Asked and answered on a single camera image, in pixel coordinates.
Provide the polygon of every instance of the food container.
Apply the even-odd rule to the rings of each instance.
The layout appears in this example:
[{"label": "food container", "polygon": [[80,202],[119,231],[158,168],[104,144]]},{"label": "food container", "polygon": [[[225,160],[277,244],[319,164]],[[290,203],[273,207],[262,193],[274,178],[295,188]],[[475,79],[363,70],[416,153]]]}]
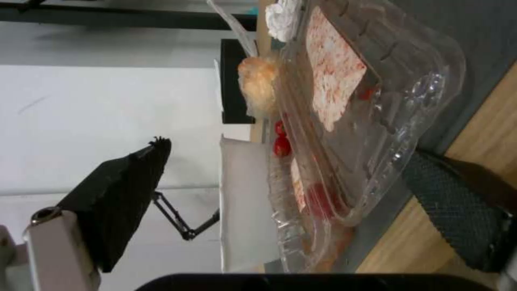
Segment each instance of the food container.
[{"label": "food container", "polygon": [[461,90],[465,61],[453,39],[388,1],[304,1],[300,17],[272,117],[293,154],[270,156],[269,199],[284,270],[329,271]]}]

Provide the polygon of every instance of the gray table mat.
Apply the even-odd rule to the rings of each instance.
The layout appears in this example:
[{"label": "gray table mat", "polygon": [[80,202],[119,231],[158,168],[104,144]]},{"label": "gray table mat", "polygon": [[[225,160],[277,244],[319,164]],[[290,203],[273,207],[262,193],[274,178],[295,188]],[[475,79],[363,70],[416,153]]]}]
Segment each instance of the gray table mat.
[{"label": "gray table mat", "polygon": [[[506,74],[517,57],[516,0],[392,0],[409,15],[460,44],[467,72],[462,93],[422,136],[421,148],[443,154]],[[334,266],[354,272],[404,208],[412,194],[399,179],[356,228],[351,246]],[[266,272],[281,272],[279,261]]]}]

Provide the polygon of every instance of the black metal rod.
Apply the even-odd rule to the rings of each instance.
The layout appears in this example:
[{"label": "black metal rod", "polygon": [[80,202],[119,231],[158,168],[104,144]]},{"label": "black metal rod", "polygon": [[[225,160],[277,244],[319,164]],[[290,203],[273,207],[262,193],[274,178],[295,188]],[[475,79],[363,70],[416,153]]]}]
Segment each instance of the black metal rod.
[{"label": "black metal rod", "polygon": [[153,203],[156,205],[156,207],[158,207],[158,209],[160,210],[160,212],[165,216],[165,218],[167,218],[167,220],[174,226],[174,228],[176,228],[176,230],[181,234],[181,236],[184,235],[184,233],[186,233],[185,229],[183,228],[183,226],[179,226],[175,221],[174,219],[167,213],[167,211],[165,210],[165,208],[163,208],[162,205],[160,205],[160,203],[158,203],[157,200],[153,200]]},{"label": "black metal rod", "polygon": [[202,225],[200,225],[198,228],[196,228],[194,230],[194,237],[197,237],[200,233],[204,232],[205,230],[207,230],[210,226],[216,224],[220,219],[220,215],[219,215],[219,209],[212,215],[212,217],[205,221],[205,223],[203,223]]},{"label": "black metal rod", "polygon": [[[167,213],[165,208],[160,204],[160,201],[165,203],[165,206],[167,206],[167,208],[174,214],[174,218],[172,218]],[[180,233],[181,237],[184,240],[188,240],[188,241],[196,238],[199,234],[201,234],[202,232],[207,230],[210,226],[217,223],[220,219],[220,213],[219,213],[219,209],[218,209],[215,211],[215,213],[212,215],[211,218],[209,218],[202,225],[200,225],[198,228],[193,230],[190,228],[190,226],[187,225],[187,223],[183,220],[183,218],[181,218],[181,215],[179,215],[179,212],[176,209],[174,209],[174,207],[169,203],[167,198],[165,198],[165,196],[162,193],[154,192],[153,203],[156,205],[156,207],[158,207],[158,209],[161,211],[161,213],[163,213],[163,215],[165,215],[167,220],[172,225],[174,225],[176,230],[178,230],[178,232]]]},{"label": "black metal rod", "polygon": [[174,216],[179,221],[179,223],[183,226],[183,228],[185,230],[190,230],[190,227],[183,220],[183,217],[181,217],[181,215],[179,215],[179,212],[170,204],[170,202],[167,200],[167,198],[165,198],[165,196],[160,192],[155,192],[155,195],[157,195],[157,197],[159,197],[163,201],[163,203],[165,203],[167,208],[174,214]]},{"label": "black metal rod", "polygon": [[[106,27],[156,27],[199,30],[229,30],[217,13],[136,10],[61,5],[38,5],[24,13],[20,4],[0,3],[0,21],[33,22]],[[234,14],[248,31],[256,30],[256,16]]]}]

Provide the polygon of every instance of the red cherry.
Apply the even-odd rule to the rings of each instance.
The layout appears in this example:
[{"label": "red cherry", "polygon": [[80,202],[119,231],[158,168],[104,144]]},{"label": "red cherry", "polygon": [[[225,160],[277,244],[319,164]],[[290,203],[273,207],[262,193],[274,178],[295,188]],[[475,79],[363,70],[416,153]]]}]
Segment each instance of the red cherry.
[{"label": "red cherry", "polygon": [[273,152],[278,157],[285,157],[291,153],[291,144],[286,137],[279,136],[273,144]]},{"label": "red cherry", "polygon": [[287,136],[285,133],[284,123],[281,120],[275,123],[275,132],[278,136]]},{"label": "red cherry", "polygon": [[332,206],[337,213],[343,210],[343,205],[339,201],[337,193],[330,187],[325,191],[325,186],[321,183],[310,185],[307,190],[307,197],[311,213],[318,218],[333,218],[336,214],[332,210]]}]

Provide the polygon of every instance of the white panel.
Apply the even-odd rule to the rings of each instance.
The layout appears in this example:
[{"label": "white panel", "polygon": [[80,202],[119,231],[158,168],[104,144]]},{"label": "white panel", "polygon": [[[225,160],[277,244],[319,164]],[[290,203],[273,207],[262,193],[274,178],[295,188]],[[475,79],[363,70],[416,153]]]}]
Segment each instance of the white panel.
[{"label": "white panel", "polygon": [[173,144],[161,187],[218,184],[213,69],[0,66],[0,79],[0,195],[68,192],[153,136]]}]

